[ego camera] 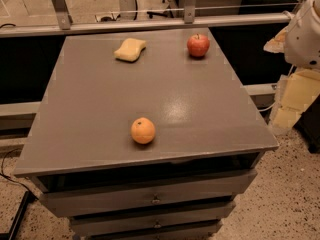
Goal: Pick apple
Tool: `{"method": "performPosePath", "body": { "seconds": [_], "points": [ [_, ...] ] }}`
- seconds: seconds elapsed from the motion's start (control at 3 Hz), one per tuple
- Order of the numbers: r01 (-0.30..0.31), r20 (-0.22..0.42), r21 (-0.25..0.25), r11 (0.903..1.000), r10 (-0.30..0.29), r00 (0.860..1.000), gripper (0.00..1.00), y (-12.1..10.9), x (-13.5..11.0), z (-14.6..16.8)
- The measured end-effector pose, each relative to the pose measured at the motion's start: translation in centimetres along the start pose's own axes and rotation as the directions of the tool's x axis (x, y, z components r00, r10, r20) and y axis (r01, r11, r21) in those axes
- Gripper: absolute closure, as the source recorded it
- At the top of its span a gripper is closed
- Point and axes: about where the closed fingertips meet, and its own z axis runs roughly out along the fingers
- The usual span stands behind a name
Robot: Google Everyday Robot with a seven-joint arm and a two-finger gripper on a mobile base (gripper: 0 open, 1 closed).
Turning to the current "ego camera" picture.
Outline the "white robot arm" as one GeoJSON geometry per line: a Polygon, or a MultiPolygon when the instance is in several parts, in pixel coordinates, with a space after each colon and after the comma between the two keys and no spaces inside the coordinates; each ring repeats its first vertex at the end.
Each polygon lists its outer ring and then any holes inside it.
{"type": "Polygon", "coordinates": [[[308,69],[320,68],[320,0],[306,0],[291,21],[263,50],[283,53],[285,61],[308,69]]]}

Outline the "foam padded gripper finger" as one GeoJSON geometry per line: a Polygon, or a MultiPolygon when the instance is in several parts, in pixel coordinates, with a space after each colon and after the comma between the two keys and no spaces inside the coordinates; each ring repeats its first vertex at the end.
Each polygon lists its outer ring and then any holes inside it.
{"type": "Polygon", "coordinates": [[[270,53],[283,53],[287,28],[284,27],[273,38],[266,42],[263,50],[270,53]]]}

